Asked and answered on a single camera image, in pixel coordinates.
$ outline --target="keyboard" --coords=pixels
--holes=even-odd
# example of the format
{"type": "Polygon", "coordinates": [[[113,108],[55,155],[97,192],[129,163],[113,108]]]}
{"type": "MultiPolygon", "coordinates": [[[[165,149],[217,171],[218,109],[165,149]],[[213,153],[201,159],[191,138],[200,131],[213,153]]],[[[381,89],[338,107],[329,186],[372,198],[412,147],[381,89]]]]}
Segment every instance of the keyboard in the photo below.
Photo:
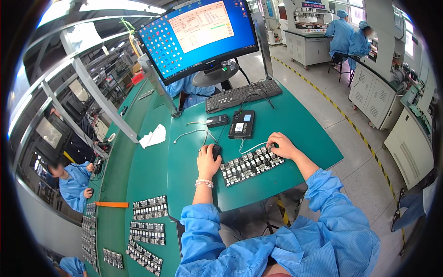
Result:
{"type": "Polygon", "coordinates": [[[255,151],[230,160],[220,165],[221,174],[225,180],[225,186],[230,187],[235,183],[257,176],[277,165],[283,164],[284,159],[271,152],[274,144],[263,146],[255,151]]]}
{"type": "MultiPolygon", "coordinates": [[[[230,107],[241,105],[243,100],[251,94],[259,94],[264,98],[281,94],[282,90],[274,80],[253,83],[236,89],[226,90],[219,94],[209,96],[205,100],[206,112],[215,113],[230,107]]],[[[245,103],[263,99],[259,95],[250,96],[245,103]]]]}

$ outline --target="computer monitor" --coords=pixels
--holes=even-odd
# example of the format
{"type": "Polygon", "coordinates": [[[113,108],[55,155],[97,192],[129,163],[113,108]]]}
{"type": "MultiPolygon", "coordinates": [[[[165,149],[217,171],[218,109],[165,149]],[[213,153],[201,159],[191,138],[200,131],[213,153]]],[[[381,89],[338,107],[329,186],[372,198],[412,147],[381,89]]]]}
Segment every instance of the computer monitor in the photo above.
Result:
{"type": "Polygon", "coordinates": [[[136,30],[165,85],[259,50],[246,0],[202,0],[136,30]]]}

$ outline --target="software window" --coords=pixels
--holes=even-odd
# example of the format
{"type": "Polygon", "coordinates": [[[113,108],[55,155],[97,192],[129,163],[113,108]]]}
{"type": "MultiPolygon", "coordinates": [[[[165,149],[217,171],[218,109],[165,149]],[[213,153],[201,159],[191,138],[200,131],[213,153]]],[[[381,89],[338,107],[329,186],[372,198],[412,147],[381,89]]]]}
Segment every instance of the software window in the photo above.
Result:
{"type": "Polygon", "coordinates": [[[234,35],[223,1],[185,12],[169,23],[183,53],[234,35]]]}

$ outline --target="hand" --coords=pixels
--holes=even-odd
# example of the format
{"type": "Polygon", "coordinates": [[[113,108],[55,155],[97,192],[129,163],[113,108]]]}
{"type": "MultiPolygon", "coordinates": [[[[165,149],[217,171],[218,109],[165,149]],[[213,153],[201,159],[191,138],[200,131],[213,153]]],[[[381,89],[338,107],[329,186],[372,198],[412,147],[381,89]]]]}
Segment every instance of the hand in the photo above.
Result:
{"type": "Polygon", "coordinates": [[[87,188],[83,191],[83,196],[86,198],[91,198],[92,197],[92,188],[87,188]]]}
{"type": "Polygon", "coordinates": [[[89,172],[94,171],[94,165],[93,165],[92,163],[89,163],[89,164],[86,166],[86,170],[89,171],[89,172]]]}
{"type": "Polygon", "coordinates": [[[270,143],[277,143],[279,148],[273,147],[271,149],[272,153],[279,155],[280,157],[294,160],[295,156],[300,152],[293,144],[292,142],[286,137],[284,134],[278,132],[273,132],[269,138],[268,138],[268,144],[270,143]]]}
{"type": "Polygon", "coordinates": [[[200,152],[198,152],[197,167],[199,179],[211,181],[214,174],[220,168],[222,158],[218,155],[217,160],[214,161],[212,148],[214,148],[214,144],[204,145],[200,152]]]}

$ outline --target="black adapter box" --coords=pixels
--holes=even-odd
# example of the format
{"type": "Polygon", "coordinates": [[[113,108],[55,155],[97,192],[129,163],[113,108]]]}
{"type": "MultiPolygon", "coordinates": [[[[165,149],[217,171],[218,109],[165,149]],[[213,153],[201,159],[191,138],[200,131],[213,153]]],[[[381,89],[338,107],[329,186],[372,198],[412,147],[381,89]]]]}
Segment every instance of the black adapter box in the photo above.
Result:
{"type": "Polygon", "coordinates": [[[208,128],[223,126],[226,124],[228,124],[227,114],[218,115],[216,117],[208,117],[208,119],[206,119],[206,125],[208,128]]]}
{"type": "Polygon", "coordinates": [[[254,111],[241,111],[232,118],[228,138],[245,140],[251,139],[253,124],[254,111]]]}

